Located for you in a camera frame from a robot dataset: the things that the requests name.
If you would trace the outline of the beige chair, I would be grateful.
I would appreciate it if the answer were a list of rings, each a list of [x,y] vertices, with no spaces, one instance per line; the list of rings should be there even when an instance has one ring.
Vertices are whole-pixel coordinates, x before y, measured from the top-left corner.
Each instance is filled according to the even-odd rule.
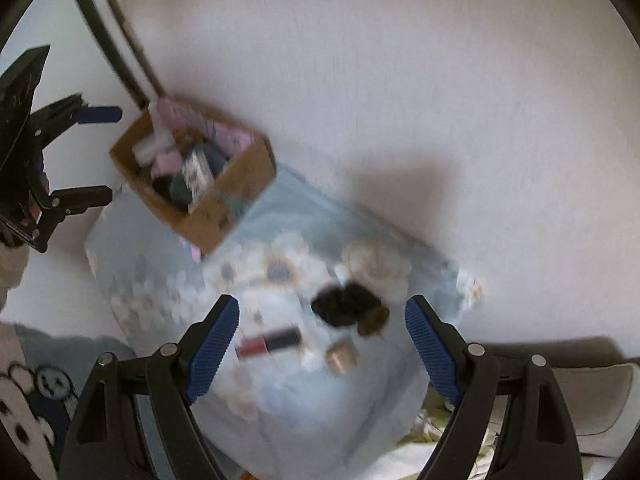
[[[502,356],[540,354],[553,368],[580,452],[620,457],[639,427],[639,360],[623,358],[611,339],[492,344]]]

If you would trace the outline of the panda print clothing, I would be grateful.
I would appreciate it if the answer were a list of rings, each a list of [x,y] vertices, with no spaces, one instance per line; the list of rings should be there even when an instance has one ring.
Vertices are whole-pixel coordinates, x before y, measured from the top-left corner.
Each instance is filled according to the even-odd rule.
[[[82,389],[104,352],[134,352],[111,337],[53,337],[1,326],[1,477],[55,479]]]

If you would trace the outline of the yellow floral bedding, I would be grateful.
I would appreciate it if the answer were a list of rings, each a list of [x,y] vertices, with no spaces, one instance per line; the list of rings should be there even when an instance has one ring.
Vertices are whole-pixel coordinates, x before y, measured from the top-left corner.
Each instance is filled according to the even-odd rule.
[[[506,410],[506,396],[498,396],[492,406],[484,436],[478,444],[477,454],[470,470],[470,479],[485,479],[497,449],[498,437]],[[445,445],[464,440],[454,439],[449,427],[454,422],[454,404],[441,396],[432,384],[428,385],[416,421],[405,437],[396,444],[389,458],[396,460],[401,479],[416,479],[434,452]]]

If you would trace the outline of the grey blue fluffy sock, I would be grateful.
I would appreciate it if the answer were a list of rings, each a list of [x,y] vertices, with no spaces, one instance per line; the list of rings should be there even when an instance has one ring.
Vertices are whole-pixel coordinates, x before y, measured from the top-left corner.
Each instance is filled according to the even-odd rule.
[[[228,160],[216,144],[196,144],[171,179],[170,200],[182,209],[196,204],[214,186],[216,177],[222,173]]]

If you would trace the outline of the pink cardboard box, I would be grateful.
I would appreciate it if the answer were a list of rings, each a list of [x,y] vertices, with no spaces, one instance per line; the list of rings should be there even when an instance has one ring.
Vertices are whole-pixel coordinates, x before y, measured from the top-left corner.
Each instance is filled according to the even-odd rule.
[[[276,176],[265,136],[170,96],[152,102],[110,155],[149,210],[202,254]]]

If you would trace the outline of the light blue floral cloth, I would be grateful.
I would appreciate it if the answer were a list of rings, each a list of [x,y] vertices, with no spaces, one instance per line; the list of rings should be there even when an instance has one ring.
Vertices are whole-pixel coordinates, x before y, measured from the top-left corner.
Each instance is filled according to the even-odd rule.
[[[193,405],[221,454],[261,479],[412,479],[434,450],[404,305],[457,323],[480,283],[437,250],[280,171],[211,254],[119,191],[86,240],[99,290],[144,356],[221,295],[240,322]]]

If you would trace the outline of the tan thread spool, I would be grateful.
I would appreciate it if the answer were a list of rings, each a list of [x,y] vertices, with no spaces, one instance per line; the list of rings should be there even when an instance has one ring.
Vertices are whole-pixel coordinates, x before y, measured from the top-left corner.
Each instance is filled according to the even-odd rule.
[[[357,349],[351,339],[345,338],[326,349],[324,360],[334,375],[345,375],[358,366]]]

